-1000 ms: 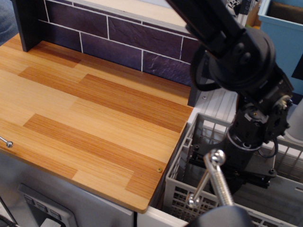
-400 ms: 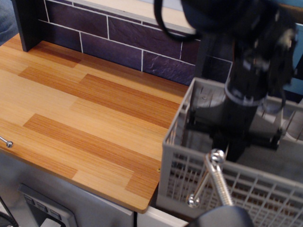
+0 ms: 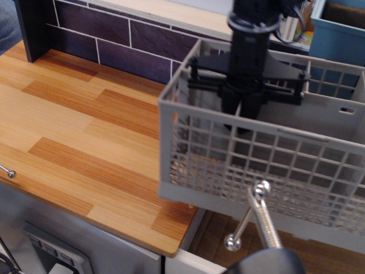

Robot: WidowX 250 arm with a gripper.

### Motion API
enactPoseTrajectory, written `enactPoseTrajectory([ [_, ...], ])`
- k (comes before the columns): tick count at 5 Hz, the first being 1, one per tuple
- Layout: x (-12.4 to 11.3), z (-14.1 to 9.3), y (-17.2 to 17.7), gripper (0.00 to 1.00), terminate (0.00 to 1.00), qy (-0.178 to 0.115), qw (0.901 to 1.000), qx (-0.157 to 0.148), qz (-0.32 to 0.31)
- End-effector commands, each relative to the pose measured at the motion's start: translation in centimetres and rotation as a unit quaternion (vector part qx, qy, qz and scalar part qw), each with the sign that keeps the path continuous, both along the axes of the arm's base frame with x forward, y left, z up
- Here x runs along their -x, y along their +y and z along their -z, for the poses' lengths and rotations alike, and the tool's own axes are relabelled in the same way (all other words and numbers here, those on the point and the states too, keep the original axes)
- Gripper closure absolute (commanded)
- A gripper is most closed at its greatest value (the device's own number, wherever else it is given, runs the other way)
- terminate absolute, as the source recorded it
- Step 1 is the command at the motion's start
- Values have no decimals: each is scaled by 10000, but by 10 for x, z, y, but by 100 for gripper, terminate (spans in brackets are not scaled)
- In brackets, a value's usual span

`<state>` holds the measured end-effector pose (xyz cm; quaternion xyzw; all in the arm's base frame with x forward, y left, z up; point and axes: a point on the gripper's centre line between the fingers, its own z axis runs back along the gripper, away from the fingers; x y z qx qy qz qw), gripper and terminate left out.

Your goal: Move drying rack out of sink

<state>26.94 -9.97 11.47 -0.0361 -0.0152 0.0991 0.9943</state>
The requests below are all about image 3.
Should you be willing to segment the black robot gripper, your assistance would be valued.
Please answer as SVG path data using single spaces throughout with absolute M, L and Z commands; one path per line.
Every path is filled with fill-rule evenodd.
M 300 104 L 310 74 L 278 61 L 268 50 L 280 18 L 229 17 L 228 25 L 233 30 L 229 52 L 191 57 L 188 86 L 216 92 L 223 113 L 251 120 L 258 118 L 268 100 Z

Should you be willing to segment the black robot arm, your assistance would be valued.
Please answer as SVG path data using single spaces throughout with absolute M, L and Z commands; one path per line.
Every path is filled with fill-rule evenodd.
M 280 17 L 292 10 L 299 14 L 300 1 L 234 1 L 228 16 L 233 31 L 230 50 L 204 55 L 199 39 L 185 57 L 190 69 L 188 87 L 215 92 L 221 111 L 257 119 L 268 101 L 299 106 L 310 74 L 276 60 L 269 52 L 269 38 L 279 34 Z

